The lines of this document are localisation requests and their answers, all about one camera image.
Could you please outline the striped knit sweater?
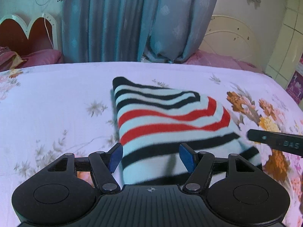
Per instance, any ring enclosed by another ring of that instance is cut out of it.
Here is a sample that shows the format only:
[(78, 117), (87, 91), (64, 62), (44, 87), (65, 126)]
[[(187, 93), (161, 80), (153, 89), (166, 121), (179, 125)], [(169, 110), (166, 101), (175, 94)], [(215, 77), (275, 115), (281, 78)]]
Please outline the striped knit sweater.
[(226, 158), (236, 153), (261, 167), (259, 151), (240, 137), (230, 112), (218, 101), (194, 91), (113, 82), (125, 184), (182, 185), (189, 173), (179, 146)]

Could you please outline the purple poster on wardrobe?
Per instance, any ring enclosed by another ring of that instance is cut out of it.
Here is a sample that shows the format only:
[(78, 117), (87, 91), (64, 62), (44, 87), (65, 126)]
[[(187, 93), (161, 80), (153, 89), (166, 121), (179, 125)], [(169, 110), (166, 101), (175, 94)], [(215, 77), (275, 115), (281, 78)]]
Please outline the purple poster on wardrobe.
[(296, 70), (286, 88), (286, 92), (293, 98), (293, 100), (299, 105), (302, 101), (303, 95), (303, 76), (302, 76), (302, 56), (299, 60)]

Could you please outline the floral pink bed sheet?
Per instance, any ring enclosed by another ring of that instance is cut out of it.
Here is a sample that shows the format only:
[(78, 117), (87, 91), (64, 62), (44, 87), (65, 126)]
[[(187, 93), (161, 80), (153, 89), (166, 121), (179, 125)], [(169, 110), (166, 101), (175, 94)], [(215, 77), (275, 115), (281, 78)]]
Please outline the floral pink bed sheet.
[(302, 158), (249, 141), (250, 129), (302, 134), (302, 110), (272, 78), (226, 68), (131, 62), (44, 65), (1, 73), (1, 226), (18, 226), (14, 190), (65, 153), (120, 142), (112, 82), (194, 91), (220, 102), (256, 147), (261, 170), (287, 190), (285, 226), (302, 226)]

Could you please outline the pink blanket on far bed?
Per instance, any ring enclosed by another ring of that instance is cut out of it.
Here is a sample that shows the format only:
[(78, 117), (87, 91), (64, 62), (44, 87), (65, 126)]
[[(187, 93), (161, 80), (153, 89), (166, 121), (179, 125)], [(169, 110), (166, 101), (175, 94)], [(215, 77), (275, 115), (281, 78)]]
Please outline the pink blanket on far bed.
[(201, 50), (196, 51), (184, 64), (263, 73), (260, 68), (257, 68), (251, 63), (233, 59), (231, 56), (222, 56)]

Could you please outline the maroon pillow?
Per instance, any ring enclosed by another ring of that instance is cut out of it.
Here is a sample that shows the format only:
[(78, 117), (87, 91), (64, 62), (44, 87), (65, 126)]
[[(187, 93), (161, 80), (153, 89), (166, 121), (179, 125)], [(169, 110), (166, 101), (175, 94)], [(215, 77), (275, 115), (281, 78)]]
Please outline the maroon pillow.
[(20, 56), (8, 47), (1, 47), (1, 72), (12, 69), (61, 63), (63, 63), (63, 55), (58, 50), (45, 49), (25, 56)]

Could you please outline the cream round headboard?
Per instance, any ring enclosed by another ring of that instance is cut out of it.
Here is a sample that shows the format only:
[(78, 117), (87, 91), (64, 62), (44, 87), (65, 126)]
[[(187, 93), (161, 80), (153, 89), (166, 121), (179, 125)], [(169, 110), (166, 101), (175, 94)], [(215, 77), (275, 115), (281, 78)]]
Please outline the cream round headboard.
[(213, 15), (199, 50), (230, 56), (252, 64), (261, 70), (260, 44), (254, 32), (244, 22), (225, 15)]

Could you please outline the red heart-shaped headboard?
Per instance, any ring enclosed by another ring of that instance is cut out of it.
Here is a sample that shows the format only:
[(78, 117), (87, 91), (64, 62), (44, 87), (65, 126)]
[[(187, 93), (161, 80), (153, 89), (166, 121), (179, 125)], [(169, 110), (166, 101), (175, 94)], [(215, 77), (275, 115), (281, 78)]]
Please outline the red heart-shaped headboard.
[(57, 22), (49, 13), (34, 16), (29, 24), (18, 15), (1, 18), (1, 46), (20, 56), (45, 49), (58, 50)]

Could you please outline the blue patterned curtain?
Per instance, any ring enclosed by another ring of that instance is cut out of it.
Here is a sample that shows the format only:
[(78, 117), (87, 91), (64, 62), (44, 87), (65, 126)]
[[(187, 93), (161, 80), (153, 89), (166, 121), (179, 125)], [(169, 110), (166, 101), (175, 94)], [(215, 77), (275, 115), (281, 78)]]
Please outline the blue patterned curtain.
[(202, 43), (217, 0), (66, 0), (62, 47), (69, 63), (182, 63)]

